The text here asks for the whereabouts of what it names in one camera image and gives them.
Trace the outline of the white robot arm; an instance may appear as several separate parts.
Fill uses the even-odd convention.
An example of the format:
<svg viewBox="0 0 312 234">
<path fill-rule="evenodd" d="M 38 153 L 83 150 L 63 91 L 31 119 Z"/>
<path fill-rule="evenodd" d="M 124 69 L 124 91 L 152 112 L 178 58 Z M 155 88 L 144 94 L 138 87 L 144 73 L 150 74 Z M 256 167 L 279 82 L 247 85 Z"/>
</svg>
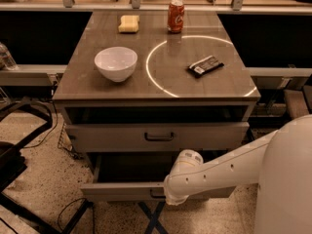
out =
<svg viewBox="0 0 312 234">
<path fill-rule="evenodd" d="M 312 115 L 205 163 L 181 151 L 164 180 L 169 205 L 221 188 L 256 183 L 254 234 L 312 234 Z"/>
</svg>

